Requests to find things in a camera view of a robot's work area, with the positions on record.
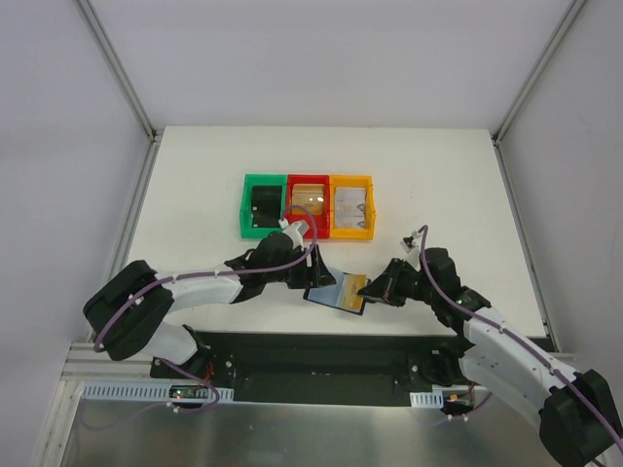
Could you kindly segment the black card holder wallet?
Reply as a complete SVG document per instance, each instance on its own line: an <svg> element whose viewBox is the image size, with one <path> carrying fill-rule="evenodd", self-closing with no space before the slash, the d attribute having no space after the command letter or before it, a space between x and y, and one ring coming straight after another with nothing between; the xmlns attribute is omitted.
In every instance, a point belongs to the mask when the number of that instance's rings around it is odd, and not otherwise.
<svg viewBox="0 0 623 467"><path fill-rule="evenodd" d="M304 293L304 300L307 302L313 303L315 305L327 306L327 307L334 308L336 310L346 312L352 315L361 316L364 313L365 306L361 314L353 314L353 313L344 311L340 308L342 286L343 286L343 281L344 281L344 275L346 273L348 272L334 271L333 275L337 280L336 285L308 289Z"/></svg>

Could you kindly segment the gold VIP card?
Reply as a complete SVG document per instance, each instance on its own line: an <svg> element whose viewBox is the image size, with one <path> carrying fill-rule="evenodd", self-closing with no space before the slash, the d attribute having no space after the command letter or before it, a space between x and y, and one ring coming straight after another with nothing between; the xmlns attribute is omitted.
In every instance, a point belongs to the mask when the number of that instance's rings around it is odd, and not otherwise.
<svg viewBox="0 0 623 467"><path fill-rule="evenodd" d="M361 314L365 304L364 299L359 295L359 291L367 284L366 275L346 273L342 286L340 308L353 314Z"/></svg>

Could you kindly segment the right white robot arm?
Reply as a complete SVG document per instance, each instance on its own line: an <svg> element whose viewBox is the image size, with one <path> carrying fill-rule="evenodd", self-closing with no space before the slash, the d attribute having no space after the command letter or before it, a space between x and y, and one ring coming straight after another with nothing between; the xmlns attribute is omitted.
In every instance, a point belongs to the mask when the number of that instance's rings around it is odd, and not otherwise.
<svg viewBox="0 0 623 467"><path fill-rule="evenodd" d="M585 466L621 446L622 423L605 378L580 372L521 336L488 299L462 284L446 249L428 248L416 262L392 259L358 294L391 306L428 305L456 334L418 364L420 378L486 387L536 429L560 465Z"/></svg>

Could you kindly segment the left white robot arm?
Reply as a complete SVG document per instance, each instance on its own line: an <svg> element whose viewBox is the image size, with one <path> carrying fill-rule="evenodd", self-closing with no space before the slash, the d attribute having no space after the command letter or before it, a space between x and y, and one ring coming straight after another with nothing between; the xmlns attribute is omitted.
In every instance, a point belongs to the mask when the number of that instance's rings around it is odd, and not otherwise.
<svg viewBox="0 0 623 467"><path fill-rule="evenodd" d="M167 315L200 305L241 304L273 283L307 290L336 282L318 246L305 246L298 234L283 231L210 271L163 274L134 261L87 301L83 313L95 333L95 352L113 361L143 352L194 378L210 352L191 326L169 324Z"/></svg>

